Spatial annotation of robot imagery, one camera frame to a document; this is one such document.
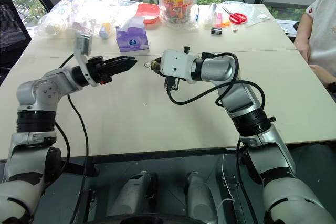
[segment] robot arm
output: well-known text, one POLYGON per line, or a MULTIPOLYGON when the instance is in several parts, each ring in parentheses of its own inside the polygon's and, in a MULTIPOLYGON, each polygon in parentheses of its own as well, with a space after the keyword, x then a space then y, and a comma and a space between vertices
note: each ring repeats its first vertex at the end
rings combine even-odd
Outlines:
POLYGON ((12 135, 5 182, 0 184, 1 223, 30 223, 44 190, 60 176, 60 149, 52 147, 60 99, 89 84, 108 83, 114 74, 129 70, 137 62, 125 56, 87 61, 85 55, 89 53, 90 38, 78 35, 75 57, 79 66, 56 69, 19 86, 17 132, 12 135))
MULTIPOLYGON (((215 86, 228 83, 233 79, 235 65, 229 56, 200 59, 189 55, 188 50, 185 53, 166 50, 161 58, 152 61, 151 69, 166 77, 165 87, 170 95, 171 90, 178 90, 180 79, 190 84, 196 81, 210 81, 215 86)), ((227 88, 218 89, 220 97, 227 88)), ((295 177, 294 161, 272 124, 275 119, 267 118, 251 87, 237 83, 221 102, 264 186, 265 223, 335 224, 311 189, 295 177)))

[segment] office chair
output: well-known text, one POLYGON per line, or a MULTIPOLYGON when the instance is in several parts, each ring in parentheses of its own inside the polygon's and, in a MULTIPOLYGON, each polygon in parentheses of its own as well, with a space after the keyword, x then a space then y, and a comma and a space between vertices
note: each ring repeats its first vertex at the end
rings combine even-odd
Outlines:
POLYGON ((31 41, 12 0, 0 0, 0 85, 31 41))

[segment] scissor handle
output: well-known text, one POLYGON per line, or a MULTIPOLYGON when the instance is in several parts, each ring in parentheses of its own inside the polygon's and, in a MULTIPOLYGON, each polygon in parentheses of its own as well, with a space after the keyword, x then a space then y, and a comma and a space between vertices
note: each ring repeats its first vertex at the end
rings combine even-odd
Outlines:
POLYGON ((241 24, 246 22, 247 17, 241 13, 232 13, 229 15, 229 20, 234 24, 241 24))

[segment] white cable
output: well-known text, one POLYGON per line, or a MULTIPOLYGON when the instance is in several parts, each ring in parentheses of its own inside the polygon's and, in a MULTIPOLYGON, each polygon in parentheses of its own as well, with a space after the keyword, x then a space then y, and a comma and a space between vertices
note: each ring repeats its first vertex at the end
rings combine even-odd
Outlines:
POLYGON ((223 204, 224 202, 226 202, 227 200, 230 200, 230 201, 232 201, 232 202, 235 202, 233 199, 230 199, 230 198, 223 199, 222 202, 221 202, 221 203, 219 204, 219 206, 217 207, 217 213, 218 213, 219 208, 222 206, 222 204, 223 204))
POLYGON ((227 188, 227 190, 228 190, 228 192, 229 192, 229 194, 230 194, 230 196, 231 196, 231 200, 232 200, 233 202, 235 202, 235 199, 234 199, 234 197, 232 196, 229 187, 227 186, 227 182, 226 182, 225 175, 224 175, 224 171, 223 171, 224 155, 225 155, 225 154, 223 154, 223 159, 222 159, 222 175, 223 175, 223 179, 224 179, 226 188, 227 188))

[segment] white shirt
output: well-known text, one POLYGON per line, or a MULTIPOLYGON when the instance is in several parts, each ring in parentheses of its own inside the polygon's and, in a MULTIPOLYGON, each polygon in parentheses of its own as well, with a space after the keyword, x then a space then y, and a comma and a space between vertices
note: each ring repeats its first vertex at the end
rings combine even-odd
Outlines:
POLYGON ((309 64, 320 65, 336 76, 336 0, 315 0, 306 13, 313 19, 309 64))

